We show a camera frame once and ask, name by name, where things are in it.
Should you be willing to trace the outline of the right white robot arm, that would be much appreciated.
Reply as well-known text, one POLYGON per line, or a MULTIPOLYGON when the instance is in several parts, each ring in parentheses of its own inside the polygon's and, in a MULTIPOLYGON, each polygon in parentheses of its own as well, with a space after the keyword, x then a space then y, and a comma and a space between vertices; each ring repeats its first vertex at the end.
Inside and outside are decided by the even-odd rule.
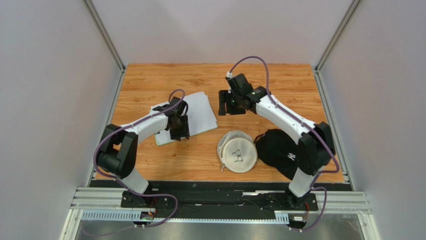
POLYGON ((267 87, 254 88, 244 74, 228 72, 227 90, 219 91, 219 115, 243 115, 247 111, 274 123, 295 147, 294 176, 284 192, 284 202, 291 209, 304 205, 319 175, 330 161, 336 161, 331 127, 315 123, 280 103, 267 87))

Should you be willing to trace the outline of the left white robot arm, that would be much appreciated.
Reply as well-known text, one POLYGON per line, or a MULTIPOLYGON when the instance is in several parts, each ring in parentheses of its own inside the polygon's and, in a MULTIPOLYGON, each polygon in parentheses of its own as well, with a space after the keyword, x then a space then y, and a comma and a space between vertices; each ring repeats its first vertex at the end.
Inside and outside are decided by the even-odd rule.
POLYGON ((142 206, 150 204, 156 195, 150 193, 149 181, 136 169, 138 145, 161 131, 168 131, 174 141, 189 139, 188 109, 183 98, 173 97, 132 123, 107 125, 93 155, 96 171, 122 184, 125 198, 134 198, 142 206))

